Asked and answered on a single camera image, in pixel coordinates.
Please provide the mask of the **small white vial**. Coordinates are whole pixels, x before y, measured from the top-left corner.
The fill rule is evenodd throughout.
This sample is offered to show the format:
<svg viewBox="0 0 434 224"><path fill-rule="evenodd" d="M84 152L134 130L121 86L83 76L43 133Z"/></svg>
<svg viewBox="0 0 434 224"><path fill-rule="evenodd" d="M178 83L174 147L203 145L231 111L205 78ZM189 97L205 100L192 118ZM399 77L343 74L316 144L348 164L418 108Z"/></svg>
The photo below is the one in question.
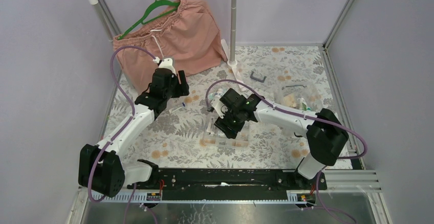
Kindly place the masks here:
<svg viewBox="0 0 434 224"><path fill-rule="evenodd" d="M222 88L219 88L216 92L215 92L215 97L220 98L223 96L224 94L224 90Z"/></svg>

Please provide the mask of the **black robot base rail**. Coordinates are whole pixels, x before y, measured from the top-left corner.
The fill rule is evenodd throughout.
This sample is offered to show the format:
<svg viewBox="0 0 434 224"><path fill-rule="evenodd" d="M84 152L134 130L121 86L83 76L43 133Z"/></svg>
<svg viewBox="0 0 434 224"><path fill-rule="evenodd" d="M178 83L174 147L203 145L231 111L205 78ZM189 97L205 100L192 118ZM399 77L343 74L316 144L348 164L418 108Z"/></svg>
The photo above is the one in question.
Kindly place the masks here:
<svg viewBox="0 0 434 224"><path fill-rule="evenodd" d="M326 190L325 175L307 180L294 170L160 168L138 190L156 190L163 200L286 200L287 191Z"/></svg>

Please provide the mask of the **small white tube blue tip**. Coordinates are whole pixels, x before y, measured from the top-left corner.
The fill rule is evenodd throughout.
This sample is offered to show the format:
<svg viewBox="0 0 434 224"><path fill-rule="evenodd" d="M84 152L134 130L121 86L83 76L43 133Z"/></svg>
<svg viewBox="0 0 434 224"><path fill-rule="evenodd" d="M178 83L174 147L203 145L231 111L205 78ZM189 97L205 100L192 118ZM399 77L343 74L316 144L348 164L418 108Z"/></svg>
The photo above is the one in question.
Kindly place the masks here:
<svg viewBox="0 0 434 224"><path fill-rule="evenodd" d="M176 111L183 109L185 107L186 107L186 104L184 102L181 102L181 103L175 105L174 107L170 108L169 113L170 114L175 113Z"/></svg>

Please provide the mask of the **clear compartment organizer tray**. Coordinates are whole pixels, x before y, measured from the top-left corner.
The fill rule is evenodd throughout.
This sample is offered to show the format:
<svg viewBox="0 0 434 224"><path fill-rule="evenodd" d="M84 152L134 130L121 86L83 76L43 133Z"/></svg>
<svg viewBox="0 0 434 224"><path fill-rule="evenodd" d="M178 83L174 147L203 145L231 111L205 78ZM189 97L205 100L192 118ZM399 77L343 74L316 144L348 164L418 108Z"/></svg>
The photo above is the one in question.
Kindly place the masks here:
<svg viewBox="0 0 434 224"><path fill-rule="evenodd" d="M250 137L250 123L246 122L242 130L237 134L235 139L229 139L225 134L218 129L214 123L218 115L207 115L205 120L205 128L202 136L205 145L213 145L217 147L233 148L233 149L246 149L249 146Z"/></svg>

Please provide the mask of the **clear box lid black handle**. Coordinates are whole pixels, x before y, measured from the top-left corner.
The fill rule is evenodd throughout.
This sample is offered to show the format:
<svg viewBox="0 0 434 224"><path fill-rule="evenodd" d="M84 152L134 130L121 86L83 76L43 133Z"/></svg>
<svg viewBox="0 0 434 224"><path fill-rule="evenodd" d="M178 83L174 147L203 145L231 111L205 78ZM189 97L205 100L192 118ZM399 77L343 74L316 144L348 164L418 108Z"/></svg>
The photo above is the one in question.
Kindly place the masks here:
<svg viewBox="0 0 434 224"><path fill-rule="evenodd" d="M279 91L292 81L289 71L279 66L243 65L243 81L256 91Z"/></svg>

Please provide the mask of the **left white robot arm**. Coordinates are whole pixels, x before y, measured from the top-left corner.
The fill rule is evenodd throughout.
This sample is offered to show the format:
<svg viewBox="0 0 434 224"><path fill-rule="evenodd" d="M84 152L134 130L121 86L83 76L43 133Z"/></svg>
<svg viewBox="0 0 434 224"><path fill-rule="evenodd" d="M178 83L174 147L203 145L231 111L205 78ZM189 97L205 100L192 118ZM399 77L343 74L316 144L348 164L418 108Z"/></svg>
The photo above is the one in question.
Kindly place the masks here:
<svg viewBox="0 0 434 224"><path fill-rule="evenodd" d="M185 72L157 68L147 90L134 101L130 114L96 145L86 144L79 156L78 183L106 197L116 196L123 187L141 183L154 188L158 166L148 160L123 164L121 159L138 135L167 108L171 98L189 95Z"/></svg>

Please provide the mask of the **clear plastic kit box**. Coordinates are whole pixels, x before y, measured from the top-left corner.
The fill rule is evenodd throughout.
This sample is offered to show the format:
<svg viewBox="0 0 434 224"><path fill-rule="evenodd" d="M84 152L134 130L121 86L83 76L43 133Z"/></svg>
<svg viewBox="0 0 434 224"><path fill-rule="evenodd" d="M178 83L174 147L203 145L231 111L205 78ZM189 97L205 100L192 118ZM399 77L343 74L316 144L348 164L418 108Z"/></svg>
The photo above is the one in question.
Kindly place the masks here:
<svg viewBox="0 0 434 224"><path fill-rule="evenodd" d="M287 84L283 86L279 91L274 92L275 102L284 105L283 98L288 94L294 94L298 101L298 104L298 99L304 98L308 106L311 108L311 111L320 111L323 108L321 96L317 88L311 82L287 82Z"/></svg>

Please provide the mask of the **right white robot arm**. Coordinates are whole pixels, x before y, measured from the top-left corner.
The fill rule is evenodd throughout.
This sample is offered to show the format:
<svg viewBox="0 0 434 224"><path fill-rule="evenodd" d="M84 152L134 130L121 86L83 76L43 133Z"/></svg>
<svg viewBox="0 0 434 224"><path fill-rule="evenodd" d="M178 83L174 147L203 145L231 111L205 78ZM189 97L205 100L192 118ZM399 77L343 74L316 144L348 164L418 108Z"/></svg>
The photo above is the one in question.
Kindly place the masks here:
<svg viewBox="0 0 434 224"><path fill-rule="evenodd" d="M294 184L306 189L317 173L335 165L346 142L348 132L329 109L303 111L267 101L256 93L245 97L230 88L214 94L211 108L218 114L214 125L226 138L235 139L247 122L261 122L286 129L308 141L309 152L294 174Z"/></svg>

